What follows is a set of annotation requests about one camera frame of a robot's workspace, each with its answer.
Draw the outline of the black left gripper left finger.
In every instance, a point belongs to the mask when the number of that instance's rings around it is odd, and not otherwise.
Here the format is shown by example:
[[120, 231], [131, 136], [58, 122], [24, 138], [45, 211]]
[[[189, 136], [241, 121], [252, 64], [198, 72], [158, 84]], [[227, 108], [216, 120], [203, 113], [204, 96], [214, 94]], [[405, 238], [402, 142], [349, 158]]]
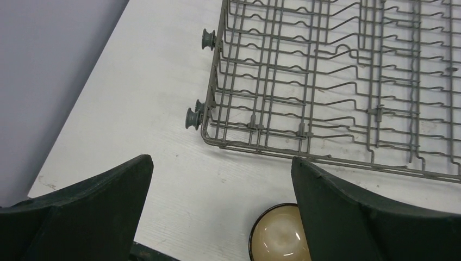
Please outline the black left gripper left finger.
[[153, 169], [142, 154], [1, 208], [1, 260], [128, 260]]

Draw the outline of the dark patterned cream bowl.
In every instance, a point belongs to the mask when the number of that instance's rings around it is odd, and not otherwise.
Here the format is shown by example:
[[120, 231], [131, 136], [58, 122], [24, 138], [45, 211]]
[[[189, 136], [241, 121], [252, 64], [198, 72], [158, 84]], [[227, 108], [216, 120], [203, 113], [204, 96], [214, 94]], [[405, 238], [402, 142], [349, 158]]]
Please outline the dark patterned cream bowl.
[[311, 260], [298, 205], [282, 203], [264, 211], [248, 238], [250, 260]]

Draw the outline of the grey wire dish rack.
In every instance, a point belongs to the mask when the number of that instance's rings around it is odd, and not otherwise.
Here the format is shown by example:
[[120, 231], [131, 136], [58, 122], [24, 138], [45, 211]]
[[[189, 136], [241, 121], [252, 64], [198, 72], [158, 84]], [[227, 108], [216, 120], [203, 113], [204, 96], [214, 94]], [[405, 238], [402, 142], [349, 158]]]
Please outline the grey wire dish rack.
[[208, 145], [460, 182], [460, 1], [223, 1]]

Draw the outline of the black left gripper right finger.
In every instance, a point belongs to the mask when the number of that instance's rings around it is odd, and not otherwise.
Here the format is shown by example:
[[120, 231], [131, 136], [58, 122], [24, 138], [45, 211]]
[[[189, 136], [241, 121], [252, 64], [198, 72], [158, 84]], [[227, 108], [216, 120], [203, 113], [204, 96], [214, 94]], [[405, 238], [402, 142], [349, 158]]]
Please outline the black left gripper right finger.
[[460, 215], [381, 196], [294, 157], [312, 260], [460, 260]]

